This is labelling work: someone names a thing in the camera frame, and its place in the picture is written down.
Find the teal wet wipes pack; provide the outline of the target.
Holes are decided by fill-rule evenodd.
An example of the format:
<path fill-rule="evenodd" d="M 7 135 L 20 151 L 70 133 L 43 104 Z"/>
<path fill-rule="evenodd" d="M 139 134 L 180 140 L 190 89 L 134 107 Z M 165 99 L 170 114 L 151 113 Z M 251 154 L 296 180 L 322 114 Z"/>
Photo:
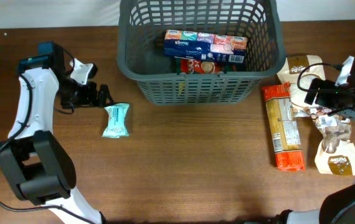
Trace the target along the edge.
<path fill-rule="evenodd" d="M 104 138 L 120 138 L 129 136 L 125 125 L 125 118 L 130 105 L 128 103 L 117 103 L 104 107 L 108 113 L 108 124 L 103 132 Z"/>

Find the beige nuts bag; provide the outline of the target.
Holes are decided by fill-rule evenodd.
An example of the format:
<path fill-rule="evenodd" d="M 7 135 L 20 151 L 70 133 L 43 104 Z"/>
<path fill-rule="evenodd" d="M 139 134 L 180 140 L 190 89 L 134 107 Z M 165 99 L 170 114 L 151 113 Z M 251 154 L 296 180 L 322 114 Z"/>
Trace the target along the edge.
<path fill-rule="evenodd" d="M 323 136 L 315 155 L 321 174 L 355 175 L 355 145 L 351 141 L 351 120 L 340 115 L 324 114 L 313 119 Z"/>

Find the green Nescafe coffee bag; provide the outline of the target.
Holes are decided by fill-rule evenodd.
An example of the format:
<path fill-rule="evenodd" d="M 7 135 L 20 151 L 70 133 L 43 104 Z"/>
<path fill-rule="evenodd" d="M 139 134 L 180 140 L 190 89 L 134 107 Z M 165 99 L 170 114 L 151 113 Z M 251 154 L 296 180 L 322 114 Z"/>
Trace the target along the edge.
<path fill-rule="evenodd" d="M 238 72 L 243 70 L 243 65 L 233 65 L 227 63 L 208 62 L 194 59 L 176 58 L 176 73 L 192 74 L 218 74 L 227 72 Z"/>

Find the Kleenex tissue multipack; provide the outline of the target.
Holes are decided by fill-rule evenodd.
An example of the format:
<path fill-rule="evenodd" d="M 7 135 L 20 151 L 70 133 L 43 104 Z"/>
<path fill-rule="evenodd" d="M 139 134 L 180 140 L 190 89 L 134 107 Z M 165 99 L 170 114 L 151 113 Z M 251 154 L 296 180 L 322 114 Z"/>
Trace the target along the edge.
<path fill-rule="evenodd" d="M 242 64 L 247 54 L 247 42 L 247 37 L 169 29 L 164 37 L 164 54 L 176 58 Z"/>

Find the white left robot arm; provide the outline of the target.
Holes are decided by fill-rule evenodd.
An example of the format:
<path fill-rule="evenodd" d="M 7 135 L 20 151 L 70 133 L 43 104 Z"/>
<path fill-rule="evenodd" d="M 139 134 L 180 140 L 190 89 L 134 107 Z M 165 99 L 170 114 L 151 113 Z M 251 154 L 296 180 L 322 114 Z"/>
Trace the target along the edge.
<path fill-rule="evenodd" d="M 94 86 L 89 79 L 97 72 L 95 64 L 76 58 L 70 64 L 68 72 L 63 62 L 53 64 L 48 56 L 19 62 L 19 104 L 8 138 L 0 142 L 0 168 L 14 195 L 33 206 L 13 208 L 0 201 L 0 207 L 12 212 L 50 210 L 64 223 L 106 223 L 77 188 L 73 161 L 53 134 L 57 92 L 66 89 L 67 96 L 76 97 Z"/>

